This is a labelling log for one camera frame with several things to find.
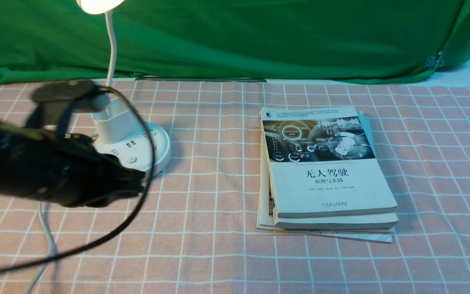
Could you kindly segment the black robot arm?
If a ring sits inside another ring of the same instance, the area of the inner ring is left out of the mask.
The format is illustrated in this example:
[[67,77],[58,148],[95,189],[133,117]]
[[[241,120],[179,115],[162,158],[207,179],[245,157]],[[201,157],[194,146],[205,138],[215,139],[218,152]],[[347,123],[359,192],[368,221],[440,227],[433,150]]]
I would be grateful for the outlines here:
[[144,179],[143,171],[97,152],[89,136],[0,121],[0,196],[102,208],[137,197]]

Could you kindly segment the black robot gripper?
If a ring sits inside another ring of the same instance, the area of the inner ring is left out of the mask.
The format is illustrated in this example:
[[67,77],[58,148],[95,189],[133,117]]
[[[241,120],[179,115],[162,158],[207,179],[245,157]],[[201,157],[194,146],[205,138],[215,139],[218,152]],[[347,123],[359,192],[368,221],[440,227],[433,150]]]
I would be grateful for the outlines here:
[[82,138],[21,141],[13,147],[17,196],[68,208],[103,208],[137,197],[145,173],[98,153]]

